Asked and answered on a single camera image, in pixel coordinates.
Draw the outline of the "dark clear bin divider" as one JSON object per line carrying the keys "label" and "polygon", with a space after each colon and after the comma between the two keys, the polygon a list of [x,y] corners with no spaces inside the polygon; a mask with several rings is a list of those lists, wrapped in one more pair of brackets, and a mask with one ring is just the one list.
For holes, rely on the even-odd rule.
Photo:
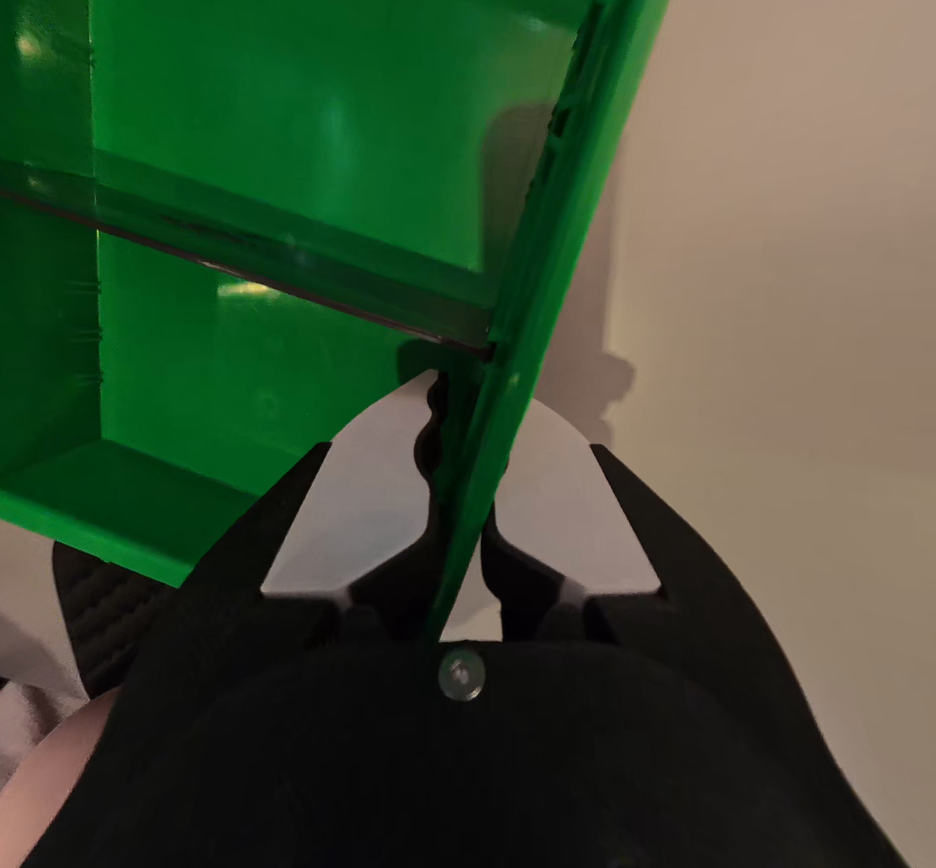
{"label": "dark clear bin divider", "polygon": [[488,360],[482,275],[255,199],[102,154],[89,175],[2,160],[24,207]]}

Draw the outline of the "green plastic bin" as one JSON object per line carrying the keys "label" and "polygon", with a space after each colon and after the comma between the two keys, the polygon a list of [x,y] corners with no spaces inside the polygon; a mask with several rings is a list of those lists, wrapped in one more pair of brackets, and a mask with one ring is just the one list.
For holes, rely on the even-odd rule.
{"label": "green plastic bin", "polygon": [[483,360],[2,196],[2,519],[179,584],[448,373],[440,633],[669,0],[2,0],[2,160],[111,155],[482,275]]}

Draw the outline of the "person's left forearm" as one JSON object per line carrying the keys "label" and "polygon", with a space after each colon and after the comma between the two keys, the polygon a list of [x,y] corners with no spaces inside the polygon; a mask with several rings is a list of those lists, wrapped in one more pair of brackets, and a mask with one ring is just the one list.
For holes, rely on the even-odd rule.
{"label": "person's left forearm", "polygon": [[1,793],[1,865],[19,867],[86,769],[121,692],[114,687],[57,725]]}

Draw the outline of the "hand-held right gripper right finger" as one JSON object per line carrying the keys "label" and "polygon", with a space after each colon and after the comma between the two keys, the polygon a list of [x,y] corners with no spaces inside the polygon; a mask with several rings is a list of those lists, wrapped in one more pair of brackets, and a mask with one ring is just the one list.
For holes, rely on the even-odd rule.
{"label": "hand-held right gripper right finger", "polygon": [[595,450],[537,400],[525,413],[484,526],[481,570],[500,601],[662,590]]}

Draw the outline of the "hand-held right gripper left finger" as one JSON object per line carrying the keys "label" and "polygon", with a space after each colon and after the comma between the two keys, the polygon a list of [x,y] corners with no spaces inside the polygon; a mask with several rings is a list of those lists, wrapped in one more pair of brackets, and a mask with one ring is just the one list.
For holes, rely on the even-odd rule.
{"label": "hand-held right gripper left finger", "polygon": [[440,576],[449,378],[429,369],[333,439],[261,585],[269,598],[414,609]]}

